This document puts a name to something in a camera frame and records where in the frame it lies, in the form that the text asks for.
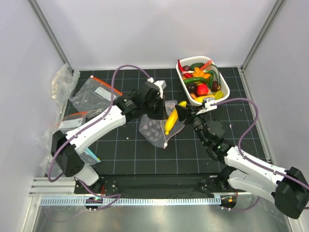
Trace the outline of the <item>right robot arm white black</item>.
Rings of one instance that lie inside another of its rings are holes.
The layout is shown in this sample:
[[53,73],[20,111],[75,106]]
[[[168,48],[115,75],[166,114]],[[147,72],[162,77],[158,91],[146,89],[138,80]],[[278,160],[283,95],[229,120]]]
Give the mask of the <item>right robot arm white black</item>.
[[208,156],[225,165],[217,177],[220,190],[250,192],[292,219],[308,209],[309,185],[299,169],[281,168],[242,151],[224,138],[222,123],[206,121],[198,107],[177,105],[176,111],[180,121],[192,126]]

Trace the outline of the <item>yellow toy banana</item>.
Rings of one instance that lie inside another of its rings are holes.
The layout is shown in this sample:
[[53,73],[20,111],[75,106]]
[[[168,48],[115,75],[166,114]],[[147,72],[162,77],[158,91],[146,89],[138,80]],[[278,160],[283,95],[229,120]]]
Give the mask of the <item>yellow toy banana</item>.
[[169,117],[168,117],[168,119],[165,123],[165,126],[164,126],[165,135],[172,134],[172,136],[173,136],[173,135],[179,133],[184,128],[184,124],[181,124],[179,122],[179,117],[178,117],[178,113],[177,113],[177,110],[176,110],[176,106],[186,107],[187,101],[182,101],[179,104],[176,104],[174,106],[174,109],[170,113],[170,115],[169,115]]

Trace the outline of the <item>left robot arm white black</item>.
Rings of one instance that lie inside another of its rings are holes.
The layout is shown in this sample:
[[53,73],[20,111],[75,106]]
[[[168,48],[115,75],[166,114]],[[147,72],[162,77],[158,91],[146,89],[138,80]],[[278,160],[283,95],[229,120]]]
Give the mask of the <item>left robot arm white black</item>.
[[85,184],[91,193],[102,189],[102,181],[93,167],[80,157],[99,138],[126,123],[147,115],[150,119],[166,119],[163,90],[166,82],[146,81],[138,90],[122,95],[106,109],[87,123],[66,133],[58,130],[53,134],[52,163],[57,163],[64,176],[75,177]]

